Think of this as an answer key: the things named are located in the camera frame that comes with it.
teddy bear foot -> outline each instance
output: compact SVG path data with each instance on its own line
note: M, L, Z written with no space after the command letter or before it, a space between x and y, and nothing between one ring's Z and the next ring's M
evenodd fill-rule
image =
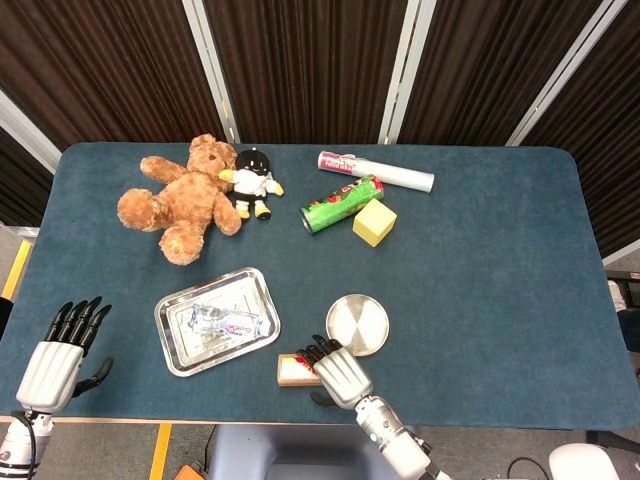
M176 222L162 235L160 249L171 263L189 265L200 256L204 245L202 234L202 229L189 222Z
M118 218L128 228L153 232L164 228L169 217L167 205L149 190L132 188L118 201Z

clear plastic packet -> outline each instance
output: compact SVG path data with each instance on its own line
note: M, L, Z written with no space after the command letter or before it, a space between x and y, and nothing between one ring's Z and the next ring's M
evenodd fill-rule
M270 325L254 313L228 310L212 305L196 303L188 323L189 328L200 334L224 335L254 340L269 335Z

teddy bear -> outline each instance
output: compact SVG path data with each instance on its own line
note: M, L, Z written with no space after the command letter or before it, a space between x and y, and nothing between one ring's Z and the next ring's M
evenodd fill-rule
M235 159L233 147L210 134L191 141L186 168L163 157L143 158L142 173L166 186L157 195L142 188L128 190L118 201L118 218L143 232L165 229L160 249L167 260L190 264L200 256L212 220L225 235L240 230L240 215L226 196L233 185L218 178L221 171L235 168Z

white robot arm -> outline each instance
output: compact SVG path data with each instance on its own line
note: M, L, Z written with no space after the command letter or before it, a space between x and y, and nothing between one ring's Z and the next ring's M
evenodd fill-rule
M315 370L333 401L355 410L356 421L403 480L451 480L429 458L431 447L408 430L382 398L360 363L337 340L314 335L318 346L298 350Z
M96 297L75 307L65 304L36 346L16 395L24 411L12 413L15 420L0 447L0 478L32 478L53 432L52 415L109 374L111 358L93 377L77 382L82 360L111 310L107 305L93 315L101 301Z

orange object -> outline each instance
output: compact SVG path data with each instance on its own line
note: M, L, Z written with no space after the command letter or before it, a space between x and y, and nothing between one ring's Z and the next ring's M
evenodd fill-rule
M196 472L189 465L185 465L180 469L178 475L176 476L176 480L204 480L204 477Z

